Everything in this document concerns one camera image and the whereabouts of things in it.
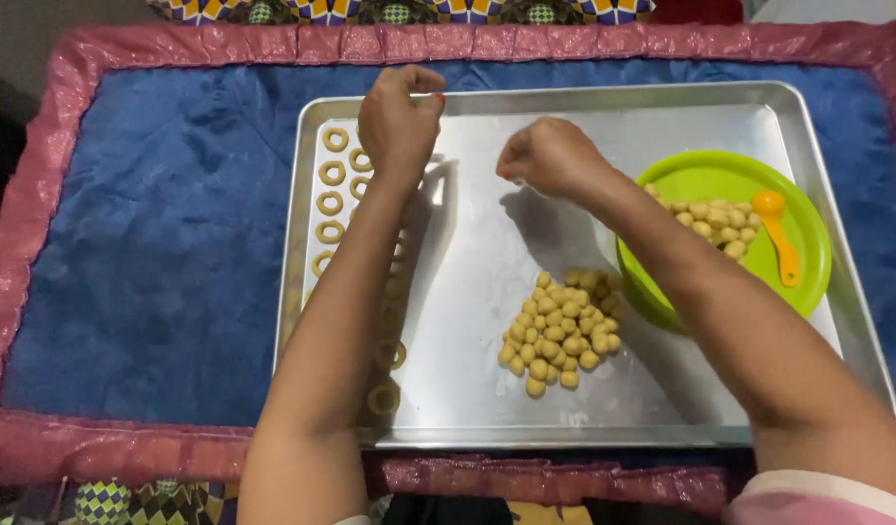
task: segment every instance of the dough ball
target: dough ball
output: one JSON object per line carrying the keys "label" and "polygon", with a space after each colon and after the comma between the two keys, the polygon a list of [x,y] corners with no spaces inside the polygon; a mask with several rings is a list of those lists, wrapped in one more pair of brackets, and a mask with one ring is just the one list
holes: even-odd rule
{"label": "dough ball", "polygon": [[694,221],[703,221],[707,218],[709,211],[710,207],[704,203],[694,203],[687,207],[687,213],[694,218]]}
{"label": "dough ball", "polygon": [[591,304],[591,294],[586,290],[577,290],[571,296],[571,300],[574,301],[579,308],[583,308],[584,306]]}
{"label": "dough ball", "polygon": [[606,335],[606,351],[615,352],[619,349],[619,336],[616,333]]}
{"label": "dough ball", "polygon": [[622,290],[622,276],[620,274],[606,274],[606,288],[610,292],[619,292]]}
{"label": "dough ball", "polygon": [[517,376],[521,376],[525,372],[525,363],[523,358],[514,356],[509,360],[509,371]]}
{"label": "dough ball", "polygon": [[619,304],[619,298],[616,295],[607,295],[606,299],[600,302],[600,309],[609,312],[617,304]]}
{"label": "dough ball", "polygon": [[606,287],[605,281],[600,281],[597,283],[597,286],[594,287],[594,297],[597,299],[604,299],[607,295],[610,294],[610,289]]}
{"label": "dough ball", "polygon": [[727,244],[726,247],[723,248],[723,253],[726,253],[730,257],[733,257],[736,261],[743,259],[745,255],[745,243],[743,241],[736,240],[730,244]]}
{"label": "dough ball", "polygon": [[558,343],[554,341],[548,341],[547,339],[543,339],[542,347],[539,351],[542,352],[542,357],[549,361],[554,361],[555,357],[558,356],[562,352],[562,348]]}
{"label": "dough ball", "polygon": [[580,273],[580,287],[583,290],[594,290],[597,286],[597,281],[600,280],[600,275],[594,270],[584,270]]}
{"label": "dough ball", "polygon": [[523,313],[529,314],[530,316],[538,315],[538,303],[533,301],[532,299],[527,299],[525,303],[523,303]]}
{"label": "dough ball", "polygon": [[[551,293],[548,294],[548,297],[550,297],[551,300],[555,302],[556,308],[558,306],[563,306],[564,303],[567,303],[567,294],[564,293],[564,290],[552,290]],[[541,314],[545,312],[542,312],[541,307],[539,307],[538,313]]]}
{"label": "dough ball", "polygon": [[580,341],[574,337],[569,337],[562,343],[562,350],[569,356],[579,356],[580,352],[582,352]]}
{"label": "dough ball", "polygon": [[740,240],[743,241],[743,244],[752,244],[752,241],[756,240],[756,231],[752,228],[743,228],[740,230]]}
{"label": "dough ball", "polygon": [[750,213],[749,216],[745,218],[745,225],[758,231],[759,227],[762,226],[762,218],[757,215],[756,212]]}
{"label": "dough ball", "polygon": [[720,239],[725,243],[733,242],[738,238],[739,230],[731,228],[730,226],[720,230]]}
{"label": "dough ball", "polygon": [[591,338],[591,348],[598,354],[602,354],[609,349],[606,336],[606,333],[598,333]]}
{"label": "dough ball", "polygon": [[594,326],[596,326],[596,325],[597,325],[597,323],[594,322],[594,320],[592,318],[584,317],[578,321],[578,328],[580,328],[581,335],[590,335],[591,330],[593,330]]}
{"label": "dough ball", "polygon": [[564,333],[571,335],[578,330],[578,324],[572,318],[565,317],[562,319],[562,328],[564,328]]}
{"label": "dough ball", "polygon": [[564,362],[566,360],[567,360],[567,354],[565,354],[564,352],[558,352],[558,355],[556,355],[555,358],[551,360],[551,364],[552,364],[552,366],[557,366],[558,368],[561,368],[562,366],[564,366]]}
{"label": "dough ball", "polygon": [[732,209],[727,214],[730,217],[730,226],[736,229],[743,228],[745,226],[745,213],[738,209]]}
{"label": "dough ball", "polygon": [[535,278],[535,288],[545,288],[549,284],[551,284],[551,276],[548,272],[538,272],[538,277]]}
{"label": "dough ball", "polygon": [[701,221],[694,221],[694,223],[690,225],[690,229],[694,230],[694,232],[705,239],[709,239],[710,233],[714,231],[711,229],[710,224]]}
{"label": "dough ball", "polygon": [[722,230],[730,225],[730,216],[723,209],[711,208],[707,212],[707,224],[715,230]]}
{"label": "dough ball", "polygon": [[529,377],[525,380],[525,391],[531,396],[538,397],[545,393],[545,381]]}
{"label": "dough ball", "polygon": [[564,358],[562,372],[574,372],[575,370],[578,370],[578,358],[575,356],[567,356]]}
{"label": "dough ball", "polygon": [[580,306],[574,301],[568,301],[562,305],[562,315],[574,320],[576,316],[580,315]]}
{"label": "dough ball", "polygon": [[554,341],[555,343],[560,343],[564,341],[564,328],[559,326],[549,326],[545,329],[545,338],[548,341]]}
{"label": "dough ball", "polygon": [[590,350],[582,352],[580,357],[578,357],[578,364],[584,370],[591,370],[598,363],[600,363],[600,356]]}
{"label": "dough ball", "polygon": [[516,314],[516,318],[514,320],[526,328],[532,326],[532,316],[530,316],[529,314]]}
{"label": "dough ball", "polygon": [[543,316],[545,316],[545,320],[547,320],[548,314],[550,314],[551,312],[558,309],[558,303],[556,303],[555,300],[552,299],[551,297],[542,297],[542,300],[536,304],[536,307],[537,307],[538,314],[542,314]]}
{"label": "dough ball", "polygon": [[608,333],[614,333],[619,328],[619,323],[617,322],[617,319],[613,317],[607,317],[606,319],[604,319],[604,326],[606,327],[606,331]]}
{"label": "dough ball", "polygon": [[683,212],[675,215],[675,219],[677,219],[678,222],[684,224],[688,228],[690,228],[690,225],[694,223],[694,216],[691,215],[690,213],[688,213],[687,211],[683,211]]}
{"label": "dough ball", "polygon": [[509,339],[517,343],[525,341],[525,327],[518,322],[512,323],[509,328]]}
{"label": "dough ball", "polygon": [[548,375],[548,364],[545,363],[543,359],[536,359],[532,364],[529,364],[529,377],[533,379],[538,379],[539,381],[544,381],[545,376]]}
{"label": "dough ball", "polygon": [[580,281],[580,268],[568,268],[564,270],[564,285],[577,286]]}
{"label": "dough ball", "polygon": [[562,320],[564,320],[564,316],[562,315],[562,312],[557,309],[545,316],[545,323],[548,326],[561,326]]}
{"label": "dough ball", "polygon": [[525,343],[519,350],[519,357],[523,358],[524,364],[530,364],[535,361],[535,346]]}
{"label": "dough ball", "polygon": [[500,364],[507,364],[509,360],[516,357],[516,351],[510,345],[503,345],[500,349],[500,353],[496,356],[496,360],[499,361]]}
{"label": "dough ball", "polygon": [[558,381],[560,381],[565,388],[578,388],[580,378],[578,377],[577,372],[568,371],[562,372],[561,375],[558,376]]}
{"label": "dough ball", "polygon": [[554,385],[555,381],[558,380],[558,374],[560,371],[554,366],[548,366],[548,375],[545,376],[545,382],[548,385]]}

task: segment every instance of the green plate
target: green plate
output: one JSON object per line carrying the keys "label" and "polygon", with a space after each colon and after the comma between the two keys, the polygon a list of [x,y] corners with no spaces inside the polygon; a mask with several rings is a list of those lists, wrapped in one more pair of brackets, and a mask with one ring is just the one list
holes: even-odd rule
{"label": "green plate", "polygon": [[[765,281],[803,316],[814,311],[830,281],[830,238],[824,222],[807,196],[784,175],[755,159],[729,151],[700,150],[679,153],[658,161],[643,172],[640,186],[653,184],[665,201],[752,201],[761,190],[779,192],[785,198],[782,229],[798,252],[802,279],[787,288],[778,277],[775,248],[765,228],[759,230],[744,257],[744,267]],[[675,309],[621,239],[617,241],[619,264],[628,282],[627,296],[641,306],[650,320],[680,328]]]}

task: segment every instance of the clothing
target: clothing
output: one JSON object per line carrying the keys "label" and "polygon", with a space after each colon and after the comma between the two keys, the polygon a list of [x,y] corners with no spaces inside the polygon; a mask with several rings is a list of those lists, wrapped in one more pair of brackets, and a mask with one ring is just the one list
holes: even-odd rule
{"label": "clothing", "polygon": [[[674,508],[587,500],[581,507],[542,507],[496,498],[437,498],[399,494],[383,525],[564,524],[713,525]],[[754,477],[727,509],[726,525],[896,525],[896,496],[820,472],[781,470]],[[353,517],[337,525],[372,525]]]}

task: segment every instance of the pink fabric border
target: pink fabric border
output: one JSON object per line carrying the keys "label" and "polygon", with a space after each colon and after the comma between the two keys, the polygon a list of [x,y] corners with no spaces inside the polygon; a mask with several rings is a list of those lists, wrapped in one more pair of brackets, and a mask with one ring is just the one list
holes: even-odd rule
{"label": "pink fabric border", "polygon": [[[95,27],[58,43],[39,115],[0,210],[0,376],[45,242],[82,114],[108,69],[237,63],[402,64],[625,57],[731,59],[848,66],[874,75],[896,133],[896,21],[750,26]],[[251,429],[144,425],[0,409],[0,483],[123,476],[238,479]]]}

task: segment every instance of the baking tray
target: baking tray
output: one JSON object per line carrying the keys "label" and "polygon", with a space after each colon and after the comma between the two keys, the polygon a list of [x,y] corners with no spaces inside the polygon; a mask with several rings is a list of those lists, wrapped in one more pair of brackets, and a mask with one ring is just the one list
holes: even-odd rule
{"label": "baking tray", "polygon": [[[325,220],[318,167],[347,162],[356,146],[360,97],[325,98],[299,117],[279,342],[315,278],[314,237]],[[524,378],[496,363],[500,334],[541,269],[561,279],[569,266],[617,268],[615,236],[586,212],[535,196],[493,174],[506,139],[541,115],[570,120],[618,169],[636,176],[691,149],[725,149],[763,161],[794,181],[817,208],[833,244],[827,294],[809,320],[896,414],[896,398],[875,335],[827,171],[801,94],[780,82],[726,82],[587,89],[448,93],[436,158],[413,221],[411,293],[402,341],[407,358],[392,379],[401,405],[389,419],[365,410],[365,447],[715,447],[751,443],[745,412],[687,337],[643,320],[631,307],[618,355],[582,374],[570,391],[527,396]],[[348,131],[340,153],[321,145],[326,127]],[[356,199],[335,188],[347,223]]]}

